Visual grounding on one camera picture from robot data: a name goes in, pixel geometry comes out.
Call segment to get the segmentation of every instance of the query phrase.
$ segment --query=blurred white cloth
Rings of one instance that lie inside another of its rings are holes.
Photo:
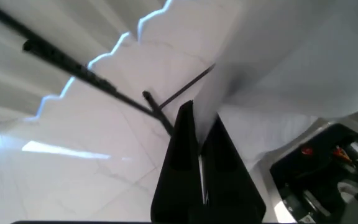
[[[249,161],[288,144],[316,117],[358,111],[358,1],[245,1],[242,15],[195,98],[200,141],[221,110]]]

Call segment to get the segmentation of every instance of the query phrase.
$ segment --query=white fabric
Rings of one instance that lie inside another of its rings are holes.
[[[241,108],[220,115],[246,121],[226,125],[240,133],[244,160],[289,143],[317,116],[358,111],[358,1],[246,1],[243,15],[195,99],[200,140],[222,103]]]
[[[165,1],[0,0],[0,9],[86,65]],[[0,22],[0,120],[35,116],[42,98],[59,96],[70,76],[22,52],[27,39]]]

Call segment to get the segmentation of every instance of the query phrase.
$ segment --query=black bar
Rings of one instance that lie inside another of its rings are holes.
[[[29,52],[38,58],[50,63],[51,65],[62,69],[63,71],[78,77],[93,87],[121,100],[128,105],[157,118],[157,115],[148,108],[138,104],[129,97],[117,92],[116,88],[112,86],[107,80],[98,77],[95,73],[89,71],[85,66],[76,62],[70,56],[59,50],[56,46],[47,42],[45,39],[35,34],[25,25],[16,21],[13,17],[0,10],[0,21],[16,32],[20,33],[29,40],[23,45],[23,51]]]
[[[186,91],[188,88],[190,88],[192,85],[194,85],[198,80],[202,79],[206,74],[208,74],[214,68],[214,66],[215,66],[215,64],[211,65],[209,68],[207,68],[201,74],[199,74],[196,78],[194,78],[192,81],[187,83],[183,88],[181,88],[179,91],[177,91],[174,95],[172,95],[170,98],[165,100],[165,102],[163,102],[159,106],[159,108],[162,109],[162,108],[164,108],[164,106],[167,106],[172,100],[174,100],[176,97],[178,97],[184,91]]]
[[[153,96],[148,91],[143,91],[143,97],[145,100],[149,103],[150,107],[153,109],[153,112],[158,116],[158,119],[161,121],[162,125],[164,126],[167,133],[172,136],[173,134],[173,126],[167,119],[167,117],[164,115],[164,113],[161,111],[160,108],[158,108],[158,104],[155,102]]]

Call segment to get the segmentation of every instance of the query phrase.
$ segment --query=black rod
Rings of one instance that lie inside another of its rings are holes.
[[[215,64],[211,65],[209,68],[207,68],[205,71],[203,71],[201,74],[199,74],[196,78],[194,78],[192,81],[187,83],[183,88],[181,88],[179,91],[177,91],[174,95],[169,97],[165,102],[163,102],[159,108],[162,109],[164,106],[167,106],[171,101],[173,101],[176,97],[181,95],[184,91],[189,89],[192,85],[194,85],[198,80],[202,79],[206,74],[208,74],[213,68]]]
[[[153,112],[158,116],[158,119],[164,126],[167,133],[172,136],[173,134],[173,125],[169,122],[167,117],[164,115],[164,113],[161,111],[161,109],[158,107],[158,104],[155,102],[153,96],[148,91],[143,91],[143,97],[145,100],[149,103],[150,107],[153,109]]]
[[[154,117],[157,118],[157,115],[148,108],[138,104],[134,100],[130,99],[126,95],[123,95],[117,92],[116,88],[112,86],[107,80],[98,77],[93,72],[89,71],[82,64],[78,63],[70,56],[63,53],[56,46],[47,42],[45,39],[32,32],[22,23],[16,21],[13,17],[6,14],[4,11],[0,10],[0,21],[8,26],[9,28],[15,30],[20,35],[23,35],[29,40],[23,45],[23,51],[29,52],[38,58],[46,61],[47,63],[58,67],[65,72],[83,80],[86,83],[98,88],[99,90],[117,98],[118,100],[127,103],[128,105]]]

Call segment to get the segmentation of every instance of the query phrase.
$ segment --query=curtain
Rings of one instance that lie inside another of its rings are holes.
[[[0,0],[0,9],[86,65],[122,34],[136,39],[138,21],[164,0]],[[0,121],[35,116],[42,99],[59,97],[70,76],[22,52],[27,39],[0,23]]]

